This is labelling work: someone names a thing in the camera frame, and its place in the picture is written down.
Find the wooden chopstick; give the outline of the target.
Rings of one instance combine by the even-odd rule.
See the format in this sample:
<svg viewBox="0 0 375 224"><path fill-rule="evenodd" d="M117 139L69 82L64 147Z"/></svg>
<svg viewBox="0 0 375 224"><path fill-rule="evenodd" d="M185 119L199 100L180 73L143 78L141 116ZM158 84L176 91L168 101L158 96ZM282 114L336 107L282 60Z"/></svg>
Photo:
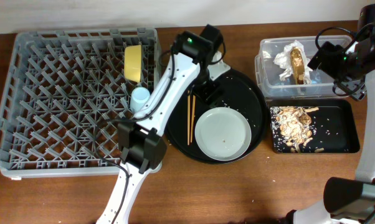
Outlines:
<svg viewBox="0 0 375 224"><path fill-rule="evenodd" d="M195 118L195 107L196 107L196 96L192 97L192 110L191 110L191 127L190 127L190 139L189 143L192 144L193 140L193 127L194 127L194 118Z"/></svg>
<svg viewBox="0 0 375 224"><path fill-rule="evenodd" d="M191 96L187 96L187 145L190 145Z"/></svg>

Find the grey round plate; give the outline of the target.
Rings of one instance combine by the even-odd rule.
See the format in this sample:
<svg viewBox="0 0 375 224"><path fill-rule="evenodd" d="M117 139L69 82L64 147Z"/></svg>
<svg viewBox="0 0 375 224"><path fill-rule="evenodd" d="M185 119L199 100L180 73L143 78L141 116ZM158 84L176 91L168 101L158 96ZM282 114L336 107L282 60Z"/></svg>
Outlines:
<svg viewBox="0 0 375 224"><path fill-rule="evenodd" d="M248 119L231 108L218 107L202 114L194 128L199 149L215 161L239 158L249 148L252 131Z"/></svg>

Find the blue plastic cup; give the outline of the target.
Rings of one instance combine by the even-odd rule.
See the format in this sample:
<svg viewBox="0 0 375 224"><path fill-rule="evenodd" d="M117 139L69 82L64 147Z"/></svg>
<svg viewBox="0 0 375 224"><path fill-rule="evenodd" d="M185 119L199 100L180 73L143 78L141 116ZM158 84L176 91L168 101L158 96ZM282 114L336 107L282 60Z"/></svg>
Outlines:
<svg viewBox="0 0 375 224"><path fill-rule="evenodd" d="M150 92L144 87L136 87L131 93L130 109L136 113L145 105L150 98Z"/></svg>

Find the yellow bowl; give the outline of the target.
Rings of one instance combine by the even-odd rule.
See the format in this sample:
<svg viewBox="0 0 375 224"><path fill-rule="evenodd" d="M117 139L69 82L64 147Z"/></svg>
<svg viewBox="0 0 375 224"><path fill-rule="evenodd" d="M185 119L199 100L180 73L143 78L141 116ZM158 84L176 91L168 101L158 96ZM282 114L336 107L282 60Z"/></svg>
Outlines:
<svg viewBox="0 0 375 224"><path fill-rule="evenodd" d="M143 50L141 45L125 48L124 76L127 80L139 83L141 81Z"/></svg>

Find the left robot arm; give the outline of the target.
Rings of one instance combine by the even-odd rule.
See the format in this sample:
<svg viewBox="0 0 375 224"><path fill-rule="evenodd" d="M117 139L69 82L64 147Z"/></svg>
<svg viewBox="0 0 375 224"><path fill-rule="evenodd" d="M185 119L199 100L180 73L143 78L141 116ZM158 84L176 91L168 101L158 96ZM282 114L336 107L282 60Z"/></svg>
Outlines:
<svg viewBox="0 0 375 224"><path fill-rule="evenodd" d="M208 69L223 65L224 54L218 50L224 46L221 31L212 25L199 35L189 31L177 35L166 70L142 109L130 119L104 119L95 126L98 134L103 126L116 125L121 151L120 161L113 163L119 170L117 181L98 223L128 222L144 180L161 169L167 150L162 136L173 109L187 89L217 78Z"/></svg>

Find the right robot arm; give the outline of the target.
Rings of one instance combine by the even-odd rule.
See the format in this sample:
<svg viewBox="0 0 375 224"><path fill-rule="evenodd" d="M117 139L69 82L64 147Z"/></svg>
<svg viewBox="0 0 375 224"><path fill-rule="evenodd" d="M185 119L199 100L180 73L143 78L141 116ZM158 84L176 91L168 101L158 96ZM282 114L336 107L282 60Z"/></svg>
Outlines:
<svg viewBox="0 0 375 224"><path fill-rule="evenodd" d="M366 88L368 102L363 149L353 180L330 178L323 200L292 210L281 223L375 223L375 4L361 9L358 31L346 46L325 42L310 60L334 79L335 87L354 96Z"/></svg>

